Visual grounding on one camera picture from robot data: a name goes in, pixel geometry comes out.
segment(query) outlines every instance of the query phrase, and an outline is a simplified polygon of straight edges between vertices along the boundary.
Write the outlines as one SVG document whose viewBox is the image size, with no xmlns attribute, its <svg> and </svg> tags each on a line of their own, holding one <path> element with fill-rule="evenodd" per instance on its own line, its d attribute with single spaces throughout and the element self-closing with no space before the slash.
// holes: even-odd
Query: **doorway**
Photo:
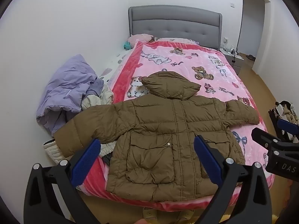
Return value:
<svg viewBox="0 0 299 224">
<path fill-rule="evenodd" d="M 265 20 L 265 0 L 243 0 L 238 52 L 252 68 L 260 47 Z"/>
</svg>

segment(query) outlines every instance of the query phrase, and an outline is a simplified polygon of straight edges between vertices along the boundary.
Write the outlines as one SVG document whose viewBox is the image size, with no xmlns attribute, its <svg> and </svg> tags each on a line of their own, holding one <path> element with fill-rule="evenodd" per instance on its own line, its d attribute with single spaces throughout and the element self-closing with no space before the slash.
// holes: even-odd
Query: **tufted headboard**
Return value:
<svg viewBox="0 0 299 224">
<path fill-rule="evenodd" d="M 152 5 L 129 8 L 130 34 L 185 38 L 219 50 L 222 15 L 193 7 Z"/>
</svg>

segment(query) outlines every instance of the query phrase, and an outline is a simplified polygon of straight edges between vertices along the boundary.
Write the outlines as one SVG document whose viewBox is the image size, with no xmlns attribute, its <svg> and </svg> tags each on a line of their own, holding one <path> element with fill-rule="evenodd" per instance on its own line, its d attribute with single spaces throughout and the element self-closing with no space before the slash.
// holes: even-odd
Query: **blue gripper pad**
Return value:
<svg viewBox="0 0 299 224">
<path fill-rule="evenodd" d="M 83 181 L 100 154 L 100 151 L 101 144 L 98 139 L 93 140 L 93 142 L 86 148 L 83 155 L 80 157 L 71 171 L 70 181 L 74 188 L 83 184 Z"/>
<path fill-rule="evenodd" d="M 288 122 L 286 120 L 283 119 L 279 119 L 277 121 L 277 127 L 281 130 L 284 130 L 288 133 L 290 133 L 291 135 L 298 135 L 299 134 L 299 128 L 297 125 Z"/>
<path fill-rule="evenodd" d="M 194 139 L 194 150 L 201 164 L 204 166 L 212 183 L 222 186 L 222 170 L 205 143 L 197 136 Z"/>
</svg>

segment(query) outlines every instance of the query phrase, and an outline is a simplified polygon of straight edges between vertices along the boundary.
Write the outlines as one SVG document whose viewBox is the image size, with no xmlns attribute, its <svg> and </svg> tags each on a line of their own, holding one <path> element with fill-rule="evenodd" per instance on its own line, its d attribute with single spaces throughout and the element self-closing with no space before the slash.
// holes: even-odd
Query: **silver screw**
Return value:
<svg viewBox="0 0 299 224">
<path fill-rule="evenodd" d="M 225 160 L 228 164 L 233 164 L 235 161 L 232 159 L 232 158 L 227 158 L 226 160 Z"/>
<path fill-rule="evenodd" d="M 34 165 L 33 165 L 33 169 L 34 169 L 34 170 L 39 169 L 39 164 L 38 164 L 38 163 L 34 164 Z"/>
<path fill-rule="evenodd" d="M 262 165 L 261 165 L 259 162 L 255 162 L 255 166 L 256 166 L 257 168 L 261 168 L 261 167 L 262 167 Z"/>
<path fill-rule="evenodd" d="M 60 166 L 66 166 L 68 164 L 68 160 L 64 159 L 60 161 Z"/>
</svg>

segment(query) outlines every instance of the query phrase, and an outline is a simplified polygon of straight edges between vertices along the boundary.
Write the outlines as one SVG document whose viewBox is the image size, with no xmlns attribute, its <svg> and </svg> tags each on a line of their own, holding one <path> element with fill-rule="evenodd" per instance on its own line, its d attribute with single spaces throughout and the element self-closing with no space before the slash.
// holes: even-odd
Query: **jacket hood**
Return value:
<svg viewBox="0 0 299 224">
<path fill-rule="evenodd" d="M 151 94 L 166 99 L 186 100 L 197 93 L 201 87 L 174 71 L 159 71 L 142 78 L 141 82 Z"/>
</svg>

